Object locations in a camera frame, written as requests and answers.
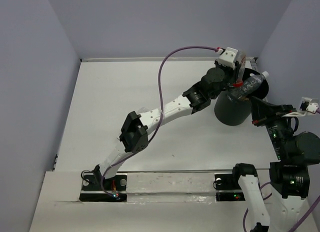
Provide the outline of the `white-capped clear bottle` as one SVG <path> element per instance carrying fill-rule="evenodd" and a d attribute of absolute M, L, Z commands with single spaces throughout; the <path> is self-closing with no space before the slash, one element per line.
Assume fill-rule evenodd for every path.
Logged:
<path fill-rule="evenodd" d="M 230 91 L 230 94 L 237 100 L 245 100 L 251 93 L 255 92 L 261 84 L 268 78 L 270 74 L 263 71 L 260 74 L 250 74 L 240 87 L 235 87 Z"/>

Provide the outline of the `red-capped red-label bottle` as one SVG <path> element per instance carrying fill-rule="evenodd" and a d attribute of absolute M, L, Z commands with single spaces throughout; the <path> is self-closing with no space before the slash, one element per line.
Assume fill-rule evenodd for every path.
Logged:
<path fill-rule="evenodd" d="M 229 82 L 229 87 L 239 88 L 243 85 L 243 75 L 246 68 L 246 53 L 239 50 L 234 61 L 234 80 Z"/>

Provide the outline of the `large clear unlabelled bottle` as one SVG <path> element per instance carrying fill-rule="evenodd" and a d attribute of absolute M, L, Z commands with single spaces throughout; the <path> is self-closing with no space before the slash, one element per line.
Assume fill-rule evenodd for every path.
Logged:
<path fill-rule="evenodd" d="M 149 111 L 148 108 L 146 108 L 146 107 L 141 107 L 141 108 L 138 110 L 138 113 L 146 113 L 146 112 L 148 112 L 148 111 Z"/>

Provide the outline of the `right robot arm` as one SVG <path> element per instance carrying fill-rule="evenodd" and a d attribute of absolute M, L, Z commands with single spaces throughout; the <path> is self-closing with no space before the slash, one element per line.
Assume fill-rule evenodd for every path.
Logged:
<path fill-rule="evenodd" d="M 250 215 L 252 232 L 294 232 L 319 204 L 317 199 L 300 216 L 309 194 L 308 167 L 320 162 L 320 138 L 312 132 L 295 134 L 299 118 L 319 113 L 319 100 L 304 97 L 299 109 L 290 104 L 274 105 L 257 97 L 250 99 L 252 124 L 265 127 L 277 156 L 270 163 L 271 208 L 267 210 L 254 165 L 237 163 L 230 175 L 241 188 Z"/>

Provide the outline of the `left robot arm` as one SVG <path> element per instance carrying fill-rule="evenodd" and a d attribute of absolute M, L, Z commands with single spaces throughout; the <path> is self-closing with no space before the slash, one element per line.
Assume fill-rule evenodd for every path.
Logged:
<path fill-rule="evenodd" d="M 148 112 L 130 112 L 121 129 L 116 147 L 107 159 L 94 170 L 93 183 L 104 190 L 125 160 L 147 148 L 160 126 L 175 119 L 192 115 L 207 108 L 212 100 L 236 82 L 239 62 L 225 62 L 217 59 L 201 80 L 177 98 L 160 108 Z"/>

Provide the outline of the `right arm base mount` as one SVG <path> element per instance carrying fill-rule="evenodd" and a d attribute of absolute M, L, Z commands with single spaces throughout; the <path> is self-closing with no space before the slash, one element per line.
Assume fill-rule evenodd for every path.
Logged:
<path fill-rule="evenodd" d="M 237 163 L 231 172 L 215 174 L 212 186 L 216 190 L 216 201 L 236 202 L 248 199 L 248 192 L 239 184 L 240 178 L 248 176 L 258 179 L 258 172 L 253 164 Z"/>

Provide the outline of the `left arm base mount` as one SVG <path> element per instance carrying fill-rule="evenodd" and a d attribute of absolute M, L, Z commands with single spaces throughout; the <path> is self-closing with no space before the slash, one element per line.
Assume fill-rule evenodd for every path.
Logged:
<path fill-rule="evenodd" d="M 121 203 L 127 201 L 127 174 L 118 173 L 115 177 L 102 182 L 95 178 L 92 171 L 83 170 L 80 175 L 82 185 L 79 194 L 81 202 Z"/>

